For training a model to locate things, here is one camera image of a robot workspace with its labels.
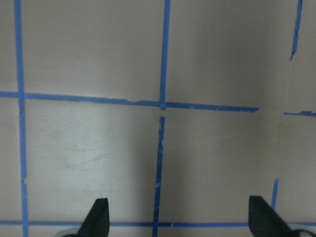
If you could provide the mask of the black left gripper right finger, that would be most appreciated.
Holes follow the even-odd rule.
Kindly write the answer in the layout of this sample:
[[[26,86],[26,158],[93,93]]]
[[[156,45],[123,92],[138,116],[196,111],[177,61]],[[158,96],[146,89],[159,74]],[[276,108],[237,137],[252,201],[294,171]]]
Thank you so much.
[[[261,196],[250,196],[248,226],[254,237],[281,237],[291,228]]]

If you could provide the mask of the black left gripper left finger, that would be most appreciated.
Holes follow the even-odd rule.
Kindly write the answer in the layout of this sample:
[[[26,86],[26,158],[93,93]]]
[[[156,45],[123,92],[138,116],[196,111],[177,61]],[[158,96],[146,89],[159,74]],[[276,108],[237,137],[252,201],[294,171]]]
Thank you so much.
[[[80,229],[79,237],[107,237],[109,234],[109,204],[107,198],[98,198]]]

